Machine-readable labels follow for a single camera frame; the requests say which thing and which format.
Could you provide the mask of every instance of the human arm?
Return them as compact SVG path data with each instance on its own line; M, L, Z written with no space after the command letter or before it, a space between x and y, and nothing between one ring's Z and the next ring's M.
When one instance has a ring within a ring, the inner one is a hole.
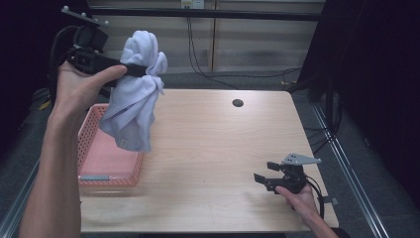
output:
M303 223L312 230L316 237L338 237L319 215L309 184L306 184L298 194L294 194L282 186L276 187L275 190L286 198L288 204L294 208L302 218Z
M93 105L102 85L126 71L124 66L116 65L86 75L67 61L58 69L57 98L21 221L20 237L80 236L77 133L85 110Z

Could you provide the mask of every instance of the human hand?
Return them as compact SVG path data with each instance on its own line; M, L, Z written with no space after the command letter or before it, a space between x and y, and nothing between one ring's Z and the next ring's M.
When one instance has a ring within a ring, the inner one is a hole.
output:
M312 188L309 184L306 184L298 194L294 194L282 186L277 186L275 190L286 198L287 203L294 208L306 225L308 225L309 219L318 215Z
M80 114L95 103L101 87L127 72L123 65L108 67L94 75L78 71L65 61L58 68L58 84L54 110L64 115Z

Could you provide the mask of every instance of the black curtain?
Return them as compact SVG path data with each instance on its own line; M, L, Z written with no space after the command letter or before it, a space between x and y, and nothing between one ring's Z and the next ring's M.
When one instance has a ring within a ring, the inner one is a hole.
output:
M393 176L420 207L420 4L416 0L327 0L299 81L316 100L331 79Z
M78 24L60 12L64 6L87 7L84 0L2 1L0 29L0 164L29 113L32 94L48 87L47 73L55 34Z

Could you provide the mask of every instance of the aluminum rail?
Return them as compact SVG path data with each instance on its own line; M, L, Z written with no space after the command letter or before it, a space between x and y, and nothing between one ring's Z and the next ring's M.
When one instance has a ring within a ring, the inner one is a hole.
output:
M315 115L318 119L319 124L322 128L327 128L327 122L325 114L319 104L314 106ZM388 233L386 232L385 226L383 225L380 216L378 215L376 209L371 203L368 195L366 194L361 182L359 181L358 176L353 170L352 164L347 158L340 142L337 137L333 136L332 133L326 129L324 130L325 136L330 139L330 147L336 156L337 162L342 169L344 176L349 183L350 188L352 189L353 194L358 201L359 206L361 207L362 212L367 219L367 223L370 226L371 231L373 232L374 237L376 238L389 238Z
M3 221L0 223L0 238L14 237L13 234L17 232L17 228L19 226L19 222L21 221L26 202L28 200L29 194L31 193L32 186L34 185L39 163L40 160L38 160L34 165L34 168L28 176L24 186L4 216Z
M190 17L190 18L226 18L255 20L284 20L318 22L322 19L343 19L343 16L323 16L321 13L285 13L285 12L252 12L200 9L169 8L121 8L89 7L71 8L73 12L85 12L91 15L106 16L148 16L148 17Z

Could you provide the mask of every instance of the wooden table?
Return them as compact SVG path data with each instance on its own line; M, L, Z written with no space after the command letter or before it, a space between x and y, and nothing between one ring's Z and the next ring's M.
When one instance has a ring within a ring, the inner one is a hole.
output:
M307 230L254 173L266 162L312 153L290 94L166 89L139 183L81 191L82 232L291 232ZM234 99L244 102L233 105ZM316 165L304 166L327 194ZM325 219L337 227L331 204Z

